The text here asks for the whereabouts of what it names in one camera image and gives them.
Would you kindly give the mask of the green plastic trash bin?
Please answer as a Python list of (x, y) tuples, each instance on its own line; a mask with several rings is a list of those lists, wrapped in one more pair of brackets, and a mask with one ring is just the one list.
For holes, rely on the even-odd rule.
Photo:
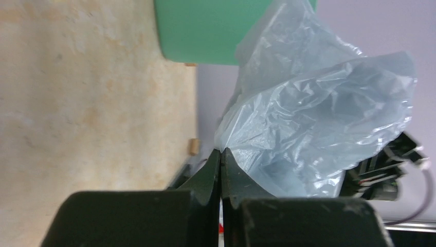
[(316, 1), (155, 1), (165, 58), (238, 65), (244, 75), (321, 67), (333, 36)]

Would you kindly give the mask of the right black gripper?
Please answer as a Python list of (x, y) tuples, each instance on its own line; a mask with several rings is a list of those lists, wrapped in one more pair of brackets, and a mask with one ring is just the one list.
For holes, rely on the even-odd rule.
[(423, 146), (407, 133), (401, 133), (373, 157), (345, 172), (340, 189), (342, 197), (395, 201), (399, 195), (397, 180), (406, 175), (401, 165), (411, 162), (422, 167), (426, 156)]

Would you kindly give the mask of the light blue plastic bag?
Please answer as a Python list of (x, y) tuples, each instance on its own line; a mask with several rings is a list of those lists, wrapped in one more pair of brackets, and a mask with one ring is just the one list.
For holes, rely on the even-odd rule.
[(308, 1), (273, 1), (237, 46), (239, 75), (214, 136), (276, 197), (336, 197), (346, 170), (411, 120), (417, 82), (404, 51), (367, 57)]

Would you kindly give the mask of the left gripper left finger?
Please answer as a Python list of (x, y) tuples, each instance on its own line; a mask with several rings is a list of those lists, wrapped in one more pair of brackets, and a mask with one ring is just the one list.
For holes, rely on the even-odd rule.
[(42, 246), (218, 246), (220, 159), (176, 189), (73, 193)]

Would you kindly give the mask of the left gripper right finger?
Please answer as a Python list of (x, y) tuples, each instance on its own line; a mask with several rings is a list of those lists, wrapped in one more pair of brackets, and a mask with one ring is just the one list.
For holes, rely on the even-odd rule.
[(225, 246), (393, 246), (381, 218), (357, 198), (278, 198), (221, 154)]

